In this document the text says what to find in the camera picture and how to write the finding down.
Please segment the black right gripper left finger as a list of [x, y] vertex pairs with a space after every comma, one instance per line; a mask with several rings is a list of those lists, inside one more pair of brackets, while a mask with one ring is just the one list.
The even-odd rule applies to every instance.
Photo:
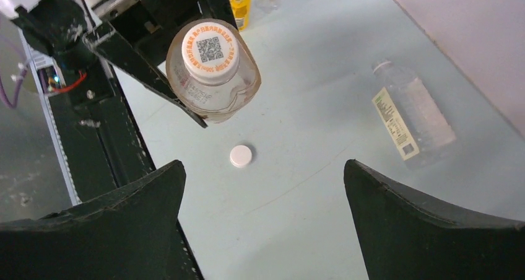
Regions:
[[174, 160], [90, 201], [1, 224], [2, 279], [186, 279], [176, 224], [186, 172]]

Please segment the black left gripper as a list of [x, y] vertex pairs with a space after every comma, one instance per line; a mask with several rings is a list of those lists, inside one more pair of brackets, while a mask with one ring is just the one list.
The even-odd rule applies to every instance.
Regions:
[[88, 53], [135, 78], [182, 109], [200, 127], [204, 119], [172, 91], [157, 67], [189, 22], [220, 19], [237, 28], [229, 0], [10, 0], [10, 19], [28, 44], [58, 64], [85, 65]]

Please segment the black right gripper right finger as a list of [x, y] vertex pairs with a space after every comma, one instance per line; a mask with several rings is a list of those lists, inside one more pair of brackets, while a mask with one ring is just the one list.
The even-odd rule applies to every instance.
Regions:
[[448, 203], [355, 159], [344, 185], [370, 279], [524, 278], [524, 222]]

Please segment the white bottle cap with code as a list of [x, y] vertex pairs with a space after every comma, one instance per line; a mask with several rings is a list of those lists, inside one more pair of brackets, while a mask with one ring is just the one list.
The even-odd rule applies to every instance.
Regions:
[[190, 75], [210, 86], [228, 82], [240, 63], [239, 44], [233, 31], [213, 21], [190, 26], [182, 41], [181, 55]]

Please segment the red gold label tea bottle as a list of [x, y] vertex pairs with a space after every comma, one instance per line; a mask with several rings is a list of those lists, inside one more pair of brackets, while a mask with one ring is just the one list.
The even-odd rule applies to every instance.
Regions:
[[[181, 55], [182, 41], [190, 26], [207, 21], [218, 22], [230, 28], [238, 40], [240, 50], [236, 74], [228, 82], [217, 86], [205, 85], [193, 78]], [[250, 103], [261, 86], [261, 74], [248, 45], [234, 26], [219, 19], [200, 19], [185, 25], [171, 42], [165, 70], [176, 96], [208, 123], [221, 123], [231, 118]]]

